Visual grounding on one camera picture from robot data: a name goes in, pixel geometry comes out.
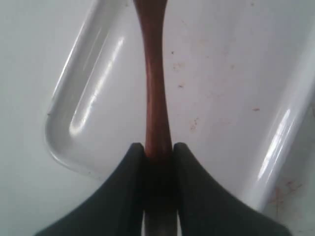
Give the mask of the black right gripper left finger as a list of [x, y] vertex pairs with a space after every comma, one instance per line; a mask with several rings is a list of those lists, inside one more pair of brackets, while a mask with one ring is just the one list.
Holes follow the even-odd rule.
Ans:
[[88, 199], [38, 236], [139, 236], [143, 218], [144, 148], [134, 143]]

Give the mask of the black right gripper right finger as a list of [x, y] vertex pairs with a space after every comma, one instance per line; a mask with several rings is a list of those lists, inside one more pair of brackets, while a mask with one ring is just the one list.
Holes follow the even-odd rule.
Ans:
[[285, 226], [247, 206], [201, 166], [189, 147], [173, 149], [184, 236], [289, 236]]

